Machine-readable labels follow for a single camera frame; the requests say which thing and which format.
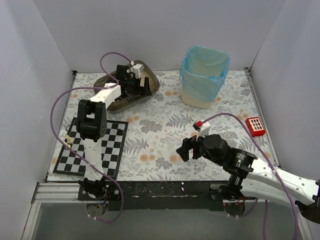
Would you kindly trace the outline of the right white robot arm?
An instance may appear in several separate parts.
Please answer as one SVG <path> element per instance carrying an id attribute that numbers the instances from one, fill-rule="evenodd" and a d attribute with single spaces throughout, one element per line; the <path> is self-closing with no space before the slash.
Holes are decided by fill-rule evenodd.
<path id="1" fill-rule="evenodd" d="M 176 149 L 184 162 L 203 157 L 222 167 L 230 178 L 222 191 L 225 199 L 253 197 L 293 204 L 307 220 L 320 222 L 320 182 L 271 168 L 247 151 L 233 148 L 218 134 L 185 138 Z"/>

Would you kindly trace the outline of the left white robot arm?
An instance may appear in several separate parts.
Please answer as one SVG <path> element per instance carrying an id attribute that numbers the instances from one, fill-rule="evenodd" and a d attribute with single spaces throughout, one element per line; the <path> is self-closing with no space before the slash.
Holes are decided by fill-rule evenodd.
<path id="1" fill-rule="evenodd" d="M 79 184 L 93 199 L 101 200 L 106 195 L 101 144 L 102 137 L 107 133 L 107 108 L 125 95 L 152 95 L 149 78 L 141 77 L 143 70 L 141 63 L 118 65 L 111 82 L 106 82 L 90 99 L 82 99 L 78 103 L 76 130 L 82 139 L 84 158 L 88 162 L 84 180 Z"/>

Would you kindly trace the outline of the black white chessboard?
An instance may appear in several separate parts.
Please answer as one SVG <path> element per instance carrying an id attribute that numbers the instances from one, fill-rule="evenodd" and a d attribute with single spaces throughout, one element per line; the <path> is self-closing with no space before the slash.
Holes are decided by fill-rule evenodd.
<path id="1" fill-rule="evenodd" d="M 85 157 L 85 148 L 80 134 L 76 130 L 76 124 L 77 120 L 74 117 L 68 126 L 67 135 L 73 139 L 71 149 Z M 106 134 L 101 139 L 102 168 L 104 173 L 113 179 L 116 179 L 118 175 L 128 124 L 126 121 L 108 120 Z M 118 135 L 118 129 L 123 130 L 123 135 Z M 63 146 L 53 172 L 55 174 L 83 177 L 85 170 L 86 163 Z"/>

